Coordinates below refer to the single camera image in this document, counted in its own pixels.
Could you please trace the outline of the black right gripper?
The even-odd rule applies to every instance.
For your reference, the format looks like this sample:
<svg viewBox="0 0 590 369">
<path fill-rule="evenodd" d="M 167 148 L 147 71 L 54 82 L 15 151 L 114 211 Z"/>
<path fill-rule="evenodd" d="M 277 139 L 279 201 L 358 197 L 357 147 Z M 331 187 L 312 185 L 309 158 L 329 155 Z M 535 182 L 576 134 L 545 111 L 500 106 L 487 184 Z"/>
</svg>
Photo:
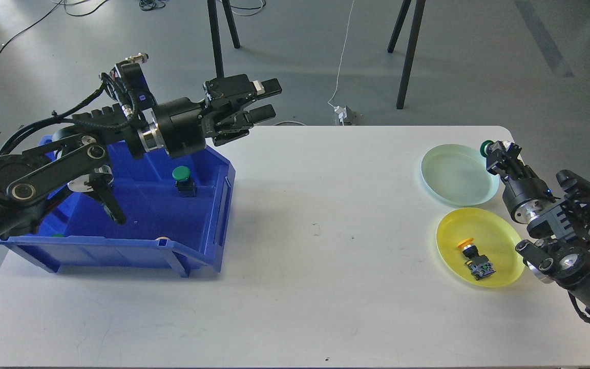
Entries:
<svg viewBox="0 0 590 369">
<path fill-rule="evenodd" d="M 496 141 L 496 159 L 487 159 L 487 172 L 505 185 L 503 202 L 512 220 L 528 224 L 551 203 L 546 183 L 520 159 L 522 148 L 510 141 Z"/>
</svg>

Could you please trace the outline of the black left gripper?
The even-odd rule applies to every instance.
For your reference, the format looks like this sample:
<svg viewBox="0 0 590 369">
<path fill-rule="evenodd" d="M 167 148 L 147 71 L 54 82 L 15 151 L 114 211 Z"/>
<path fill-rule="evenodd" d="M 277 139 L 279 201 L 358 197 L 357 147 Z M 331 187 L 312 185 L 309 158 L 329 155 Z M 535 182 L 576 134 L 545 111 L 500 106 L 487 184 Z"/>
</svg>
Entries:
<svg viewBox="0 0 590 369">
<path fill-rule="evenodd" d="M 251 81 L 245 73 L 206 81 L 203 89 L 203 108 L 183 97 L 150 109 L 150 121 L 139 130 L 143 151 L 164 149 L 171 159 L 176 159 L 204 150 L 202 111 L 210 118 L 208 137 L 216 147 L 243 138 L 253 126 L 276 117 L 272 105 L 249 111 L 245 108 L 282 93 L 278 79 Z"/>
</svg>

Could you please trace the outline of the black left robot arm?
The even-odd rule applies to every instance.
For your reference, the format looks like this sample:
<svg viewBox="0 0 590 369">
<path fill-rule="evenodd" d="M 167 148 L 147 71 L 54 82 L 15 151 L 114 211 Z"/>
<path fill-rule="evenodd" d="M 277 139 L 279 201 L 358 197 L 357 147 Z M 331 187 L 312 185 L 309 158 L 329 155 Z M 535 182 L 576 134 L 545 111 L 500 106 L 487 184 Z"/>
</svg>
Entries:
<svg viewBox="0 0 590 369">
<path fill-rule="evenodd" d="M 0 238 L 35 234 L 42 220 L 75 192 L 84 191 L 117 224 L 126 217 L 113 196 L 108 145 L 124 141 L 134 159 L 164 149 L 172 159 L 199 152 L 211 139 L 217 147 L 249 134 L 276 113 L 271 105 L 247 110 L 276 96 L 276 78 L 250 81 L 246 74 L 203 84 L 204 99 L 157 103 L 141 70 L 144 52 L 125 58 L 100 87 L 72 110 L 25 126 L 0 149 Z"/>
</svg>

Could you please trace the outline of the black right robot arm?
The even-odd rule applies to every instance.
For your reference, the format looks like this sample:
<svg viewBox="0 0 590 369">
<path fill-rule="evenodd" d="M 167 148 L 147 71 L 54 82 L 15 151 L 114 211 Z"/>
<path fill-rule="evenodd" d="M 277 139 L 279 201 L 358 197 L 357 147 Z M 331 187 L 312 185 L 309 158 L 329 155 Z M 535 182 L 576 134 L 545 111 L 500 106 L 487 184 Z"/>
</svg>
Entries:
<svg viewBox="0 0 590 369">
<path fill-rule="evenodd" d="M 583 303 L 578 315 L 590 324 L 590 181 L 559 171 L 556 180 L 564 191 L 559 198 L 520 159 L 521 147 L 514 142 L 487 140 L 479 151 L 487 172 L 504 184 L 508 214 L 530 236 L 517 243 L 517 254 L 539 279 L 564 288 L 572 304 Z"/>
</svg>

